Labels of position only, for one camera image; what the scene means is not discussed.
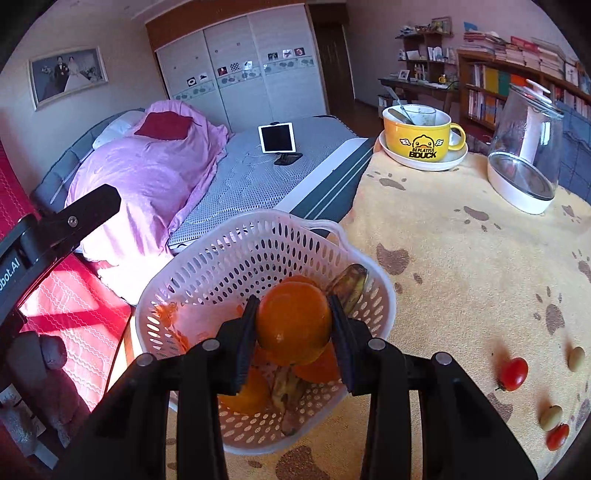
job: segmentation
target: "yellow mug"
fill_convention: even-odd
[[[415,125],[402,123],[399,118],[408,114]],[[450,145],[452,128],[460,132],[461,139]],[[461,150],[466,144],[466,133],[452,118],[427,105],[400,105],[384,110],[386,143],[392,152],[411,160],[436,162],[443,160],[447,151]]]

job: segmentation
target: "wardrobe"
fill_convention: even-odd
[[[234,133],[326,114],[303,4],[198,30],[159,48],[156,55],[170,98]]]

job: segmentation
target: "wooden floor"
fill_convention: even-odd
[[[330,112],[359,137],[377,137],[384,129],[384,123],[378,117],[378,108],[355,100],[339,106]]]

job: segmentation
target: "white saucer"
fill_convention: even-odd
[[[461,140],[460,135],[455,132],[452,132],[452,142],[459,142]],[[386,145],[386,132],[382,131],[379,135],[379,142],[382,145],[384,151],[388,154],[390,158],[396,160],[398,163],[405,165],[410,168],[414,168],[416,170],[422,171],[443,171],[449,170],[450,168],[455,167],[462,163],[464,158],[466,158],[466,154],[468,153],[468,145],[464,145],[461,150],[452,152],[451,150],[447,152],[447,155],[443,157],[440,161],[435,162],[428,162],[428,161],[420,161],[420,160],[411,160],[410,158],[402,157],[394,153],[393,151],[388,149]]]

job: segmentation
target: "photo frame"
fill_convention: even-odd
[[[440,17],[431,19],[431,31],[444,35],[452,34],[452,18]]]
[[[70,48],[32,58],[28,76],[35,110],[109,81],[99,47]]]

